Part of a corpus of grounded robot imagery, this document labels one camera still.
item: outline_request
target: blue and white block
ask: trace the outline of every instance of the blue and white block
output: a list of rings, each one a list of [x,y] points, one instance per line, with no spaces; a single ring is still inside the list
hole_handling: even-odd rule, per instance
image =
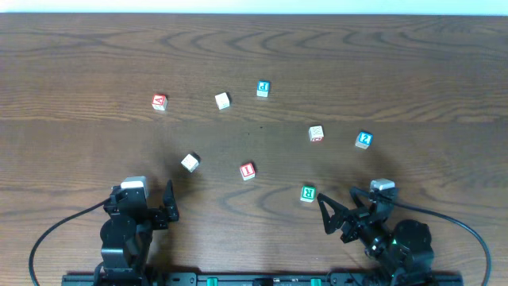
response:
[[[257,83],[257,96],[268,97],[269,91],[270,91],[270,82],[260,80]]]
[[[355,146],[362,149],[367,149],[368,146],[370,146],[372,143],[372,138],[373,138],[372,134],[362,131],[360,132],[360,134],[358,134],[358,137],[356,138]]]

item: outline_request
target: red face of block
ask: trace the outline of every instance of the red face of block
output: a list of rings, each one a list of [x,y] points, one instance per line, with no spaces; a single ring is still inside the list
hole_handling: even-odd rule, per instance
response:
[[[251,163],[245,164],[240,167],[241,175],[242,176],[250,176],[254,174],[254,167]]]
[[[165,95],[153,95],[152,104],[162,106],[162,105],[164,105],[165,100],[166,100]]]

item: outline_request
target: wooden table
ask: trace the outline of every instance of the wooden table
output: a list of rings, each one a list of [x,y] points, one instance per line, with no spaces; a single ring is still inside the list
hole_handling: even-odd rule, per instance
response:
[[[155,233],[161,270],[369,269],[360,242],[325,235],[305,182],[353,207],[351,186],[385,177],[400,201],[483,235],[491,285],[508,280],[508,19],[170,14],[0,15],[0,284],[30,284],[27,262],[52,224],[147,176],[156,206],[173,179],[181,220]],[[259,79],[271,81],[266,100]],[[233,104],[219,111],[214,96]],[[166,112],[152,95],[169,97]],[[325,140],[307,130],[323,125]],[[355,148],[362,129],[374,134]],[[189,173],[180,161],[196,152]],[[256,178],[239,166],[253,161]],[[483,278],[479,243],[428,223],[433,268]],[[37,251],[42,285],[101,261],[102,209]]]

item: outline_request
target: wood grain surface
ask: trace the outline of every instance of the wood grain surface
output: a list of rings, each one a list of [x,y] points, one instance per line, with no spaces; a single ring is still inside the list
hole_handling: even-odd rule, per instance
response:
[[[267,99],[256,97],[271,81]],[[508,19],[416,16],[0,15],[0,284],[28,285],[29,251],[52,224],[150,179],[173,179],[181,220],[155,233],[161,270],[369,269],[360,242],[326,235],[312,183],[347,207],[351,186],[392,179],[400,200],[475,228],[508,283]],[[219,111],[214,96],[228,92]],[[153,110],[155,92],[169,97]],[[323,125],[325,140],[307,130]],[[374,134],[367,150],[360,130]],[[202,163],[180,165],[190,152]],[[239,166],[256,164],[256,178]],[[433,268],[478,285],[479,243],[428,223]],[[101,261],[99,209],[37,251],[42,285]]]

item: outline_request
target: red and white block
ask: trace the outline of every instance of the red and white block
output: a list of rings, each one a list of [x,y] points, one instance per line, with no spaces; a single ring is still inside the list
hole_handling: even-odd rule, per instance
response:
[[[314,141],[322,141],[325,137],[322,126],[312,126],[309,128],[309,139]]]
[[[244,180],[249,180],[256,176],[256,170],[254,170],[254,166],[252,166],[252,163],[242,165],[240,167],[240,173],[241,177],[244,178]]]
[[[167,106],[167,97],[166,95],[158,95],[154,94],[152,99],[153,109],[156,110],[166,110]]]

